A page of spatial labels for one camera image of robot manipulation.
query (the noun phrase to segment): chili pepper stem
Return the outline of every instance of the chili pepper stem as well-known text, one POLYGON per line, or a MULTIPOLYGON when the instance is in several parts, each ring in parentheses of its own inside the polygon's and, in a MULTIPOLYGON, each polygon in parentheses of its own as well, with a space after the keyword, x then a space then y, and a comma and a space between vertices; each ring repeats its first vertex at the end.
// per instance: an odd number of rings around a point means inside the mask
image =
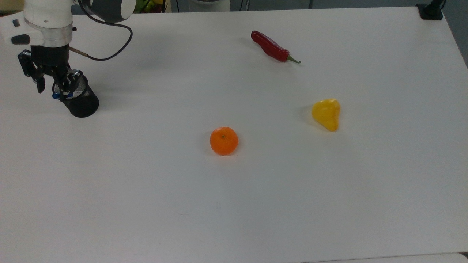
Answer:
POLYGON ((287 60, 290 60, 290 61, 292 61, 292 62, 294 62, 294 63, 300 64, 300 61, 297 61, 297 60, 293 59, 293 58, 292 58, 291 56, 289 56, 289 55, 288 55, 287 60))

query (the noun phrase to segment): orange fruit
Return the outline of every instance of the orange fruit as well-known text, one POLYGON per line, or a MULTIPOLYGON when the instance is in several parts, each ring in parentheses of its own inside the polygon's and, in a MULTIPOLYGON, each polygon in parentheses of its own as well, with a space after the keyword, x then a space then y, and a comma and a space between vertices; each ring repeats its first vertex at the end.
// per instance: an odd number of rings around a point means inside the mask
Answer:
POLYGON ((239 138, 237 138, 237 134, 229 127, 220 127, 211 133, 211 149, 219 155, 231 154, 238 144, 239 138))

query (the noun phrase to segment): white tabletop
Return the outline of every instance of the white tabletop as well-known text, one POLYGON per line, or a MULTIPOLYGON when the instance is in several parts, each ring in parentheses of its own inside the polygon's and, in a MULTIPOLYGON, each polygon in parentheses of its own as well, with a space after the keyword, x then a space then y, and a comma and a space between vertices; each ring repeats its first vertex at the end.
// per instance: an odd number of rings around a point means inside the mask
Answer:
MULTIPOLYGON (((133 15, 73 117, 0 44, 0 261, 291 263, 468 250, 468 71, 415 7, 133 15), (258 30, 302 64, 268 57, 258 30), (342 105, 337 132, 310 116, 342 105), (230 126, 231 156, 209 147, 230 126)), ((74 18, 71 46, 124 29, 74 18)))

